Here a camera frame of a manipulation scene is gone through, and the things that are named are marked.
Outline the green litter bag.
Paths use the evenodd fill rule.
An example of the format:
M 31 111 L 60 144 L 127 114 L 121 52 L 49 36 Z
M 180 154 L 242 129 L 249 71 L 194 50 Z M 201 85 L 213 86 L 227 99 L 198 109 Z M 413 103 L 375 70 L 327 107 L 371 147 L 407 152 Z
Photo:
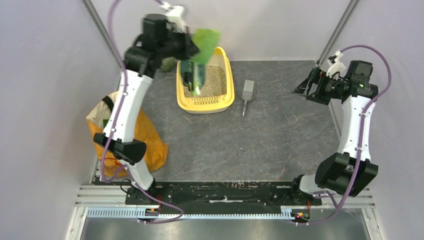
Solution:
M 214 55 L 220 37 L 221 33 L 216 29 L 198 28 L 191 40 L 199 52 L 189 60 L 180 62 L 181 82 L 194 97 L 201 95 L 201 88 L 206 79 L 206 65 Z

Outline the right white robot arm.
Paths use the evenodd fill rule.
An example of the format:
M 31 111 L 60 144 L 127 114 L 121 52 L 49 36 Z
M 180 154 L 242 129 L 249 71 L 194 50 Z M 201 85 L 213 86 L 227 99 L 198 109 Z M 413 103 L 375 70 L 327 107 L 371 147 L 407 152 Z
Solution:
M 300 205 L 309 195 L 325 190 L 350 197 L 357 196 L 377 176 L 379 167 L 371 163 L 369 131 L 375 107 L 372 101 L 379 93 L 377 85 L 370 84 L 373 65 L 352 60 L 346 75 L 332 78 L 319 67 L 313 68 L 293 94 L 308 101 L 328 105 L 340 100 L 343 126 L 337 151 L 318 166 L 316 173 L 300 175 L 296 186 L 288 191 L 289 200 Z

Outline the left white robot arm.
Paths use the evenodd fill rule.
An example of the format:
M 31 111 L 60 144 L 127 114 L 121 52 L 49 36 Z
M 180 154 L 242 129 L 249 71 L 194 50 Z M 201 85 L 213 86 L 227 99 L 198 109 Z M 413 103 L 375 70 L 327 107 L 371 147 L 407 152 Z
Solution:
M 103 157 L 110 152 L 121 162 L 133 185 L 139 188 L 137 197 L 144 204 L 152 204 L 157 191 L 151 187 L 155 180 L 145 162 L 147 144 L 135 139 L 137 118 L 163 59 L 188 60 L 200 50 L 181 16 L 150 13 L 141 26 L 141 34 L 123 55 L 121 81 L 110 119 L 93 140 L 103 147 Z

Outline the yellow litter box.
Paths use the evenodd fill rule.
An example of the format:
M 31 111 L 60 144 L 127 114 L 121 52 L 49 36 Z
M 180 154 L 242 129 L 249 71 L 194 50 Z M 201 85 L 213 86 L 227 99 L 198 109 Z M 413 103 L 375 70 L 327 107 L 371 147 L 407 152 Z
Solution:
M 225 50 L 216 47 L 214 55 L 206 65 L 205 82 L 200 95 L 194 96 L 183 85 L 181 63 L 177 63 L 177 103 L 191 114 L 210 114 L 226 110 L 235 100 L 235 85 L 230 60 Z

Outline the green round ball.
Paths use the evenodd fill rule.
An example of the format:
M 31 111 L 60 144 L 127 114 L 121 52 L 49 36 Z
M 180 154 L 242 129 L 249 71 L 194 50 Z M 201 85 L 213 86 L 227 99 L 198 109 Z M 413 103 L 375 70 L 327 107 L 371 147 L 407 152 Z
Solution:
M 159 70 L 163 73 L 169 73 L 172 71 L 177 65 L 177 60 L 174 57 L 167 57 L 161 61 L 161 66 Z

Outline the grey metal scoop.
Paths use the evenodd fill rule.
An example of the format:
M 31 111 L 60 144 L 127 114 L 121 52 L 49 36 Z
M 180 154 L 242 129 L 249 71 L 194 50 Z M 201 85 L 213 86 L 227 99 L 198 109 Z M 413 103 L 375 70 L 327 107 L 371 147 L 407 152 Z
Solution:
M 256 82 L 246 79 L 241 88 L 240 97 L 243 100 L 242 116 L 246 115 L 248 102 L 251 102 L 256 96 Z

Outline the orange shopping bag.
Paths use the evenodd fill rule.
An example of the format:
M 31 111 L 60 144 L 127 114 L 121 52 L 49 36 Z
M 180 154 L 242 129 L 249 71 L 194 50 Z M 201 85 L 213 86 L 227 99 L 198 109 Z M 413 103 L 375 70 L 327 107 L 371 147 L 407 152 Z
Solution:
M 86 116 L 92 137 L 95 133 L 103 132 L 111 117 L 111 109 L 113 109 L 117 96 L 117 91 L 105 96 Z M 149 171 L 156 171 L 165 165 L 168 157 L 168 145 L 162 141 L 154 124 L 143 109 L 139 111 L 134 136 L 136 140 L 142 141 L 147 145 L 144 160 Z M 105 156 L 104 174 L 107 177 L 112 177 L 120 166 L 121 163 L 112 153 L 108 152 Z

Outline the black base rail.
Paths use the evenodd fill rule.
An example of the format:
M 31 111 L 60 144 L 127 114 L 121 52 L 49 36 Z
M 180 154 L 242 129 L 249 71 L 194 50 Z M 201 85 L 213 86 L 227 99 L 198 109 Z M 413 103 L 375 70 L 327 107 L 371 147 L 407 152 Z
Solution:
M 322 205 L 291 181 L 158 181 L 147 193 L 131 185 L 125 204 L 177 215 L 278 214 L 282 206 Z

